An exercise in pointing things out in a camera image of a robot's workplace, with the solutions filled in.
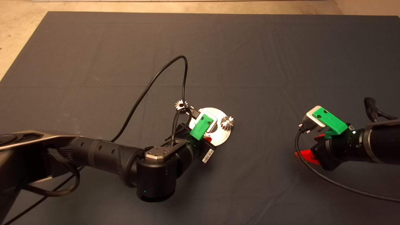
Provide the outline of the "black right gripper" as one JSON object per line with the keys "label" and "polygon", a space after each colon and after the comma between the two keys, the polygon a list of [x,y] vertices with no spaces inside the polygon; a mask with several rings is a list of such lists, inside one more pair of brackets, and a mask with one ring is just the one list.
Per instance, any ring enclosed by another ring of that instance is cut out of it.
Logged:
{"label": "black right gripper", "polygon": [[311,165],[321,165],[324,170],[333,171],[344,162],[356,161],[356,130],[345,130],[342,134],[327,139],[325,134],[314,137],[312,150],[302,150],[300,155]]}

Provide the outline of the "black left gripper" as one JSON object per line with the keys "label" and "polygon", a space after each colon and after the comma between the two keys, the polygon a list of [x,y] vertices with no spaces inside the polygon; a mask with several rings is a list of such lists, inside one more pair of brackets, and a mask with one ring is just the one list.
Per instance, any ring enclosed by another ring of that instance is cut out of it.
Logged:
{"label": "black left gripper", "polygon": [[206,155],[210,149],[212,152],[216,150],[216,146],[211,143],[212,137],[202,137],[200,140],[194,137],[188,137],[187,141],[187,152],[189,156],[187,164],[189,165],[196,159],[203,162],[203,158],[207,157]]}

